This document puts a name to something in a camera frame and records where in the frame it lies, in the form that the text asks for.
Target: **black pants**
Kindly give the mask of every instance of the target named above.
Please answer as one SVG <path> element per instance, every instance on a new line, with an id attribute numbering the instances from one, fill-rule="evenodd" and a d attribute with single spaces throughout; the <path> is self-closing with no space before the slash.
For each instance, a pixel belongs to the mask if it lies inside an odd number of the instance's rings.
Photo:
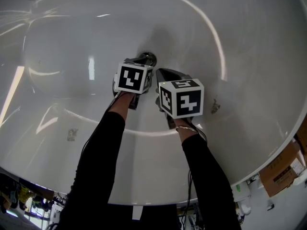
<path id="1" fill-rule="evenodd" d="M 107 221 L 110 229 L 128 229 L 128 227 L 136 230 L 180 229 L 176 205 L 144 206 L 140 220 L 132 220 L 132 212 L 133 206 L 108 204 L 104 222 Z"/>

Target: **black and white pattern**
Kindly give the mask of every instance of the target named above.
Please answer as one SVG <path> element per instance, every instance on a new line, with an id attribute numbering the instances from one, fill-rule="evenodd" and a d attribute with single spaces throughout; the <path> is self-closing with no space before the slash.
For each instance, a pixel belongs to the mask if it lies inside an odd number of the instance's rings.
<path id="1" fill-rule="evenodd" d="M 144 89 L 147 89 L 149 87 L 152 77 L 153 77 L 153 70 L 148 70 L 145 78 Z"/>
<path id="2" fill-rule="evenodd" d="M 199 87 L 199 85 L 194 82 L 192 79 L 189 80 L 180 80 L 172 82 L 176 89 L 189 88 L 189 87 Z"/>
<path id="3" fill-rule="evenodd" d="M 118 86 L 125 89 L 139 91 L 141 89 L 144 70 L 121 67 Z"/>
<path id="4" fill-rule="evenodd" d="M 200 90 L 177 93 L 177 116 L 199 113 L 200 109 Z"/>
<path id="5" fill-rule="evenodd" d="M 161 106 L 166 109 L 170 114 L 172 112 L 172 93 L 162 87 L 160 87 L 161 94 Z"/>

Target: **marker cube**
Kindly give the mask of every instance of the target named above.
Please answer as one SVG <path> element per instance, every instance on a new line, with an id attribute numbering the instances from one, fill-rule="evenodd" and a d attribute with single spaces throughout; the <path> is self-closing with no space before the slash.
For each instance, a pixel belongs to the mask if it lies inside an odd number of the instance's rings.
<path id="1" fill-rule="evenodd" d="M 150 87 L 153 67 L 134 62 L 123 62 L 118 66 L 116 90 L 142 94 Z"/>
<path id="2" fill-rule="evenodd" d="M 172 118 L 202 115 L 204 86 L 198 79 L 159 83 L 161 108 Z"/>

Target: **cardboard box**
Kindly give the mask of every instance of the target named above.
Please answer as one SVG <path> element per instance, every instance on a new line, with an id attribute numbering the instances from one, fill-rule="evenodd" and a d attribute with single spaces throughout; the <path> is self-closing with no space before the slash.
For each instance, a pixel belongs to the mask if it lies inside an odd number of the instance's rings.
<path id="1" fill-rule="evenodd" d="M 259 172 L 265 190 L 270 197 L 288 187 L 305 169 L 300 147 L 290 142 L 268 166 Z"/>
<path id="2" fill-rule="evenodd" d="M 307 162 L 307 117 L 305 117 L 295 137 L 303 150 L 305 162 Z"/>

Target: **person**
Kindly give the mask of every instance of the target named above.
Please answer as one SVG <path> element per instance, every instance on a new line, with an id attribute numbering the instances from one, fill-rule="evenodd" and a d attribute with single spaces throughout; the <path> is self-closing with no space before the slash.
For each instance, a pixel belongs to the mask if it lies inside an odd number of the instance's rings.
<path id="1" fill-rule="evenodd" d="M 80 157 L 67 203 L 60 214 L 58 230 L 179 229 L 176 205 L 144 207 L 141 219 L 135 225 L 131 220 L 132 206 L 108 204 L 128 107 L 134 95 L 122 92 L 89 139 Z M 178 127 L 189 127 L 182 119 L 174 121 Z M 241 229 L 230 184 L 206 141 L 193 129 L 178 128 L 177 131 L 194 181 L 205 229 Z"/>

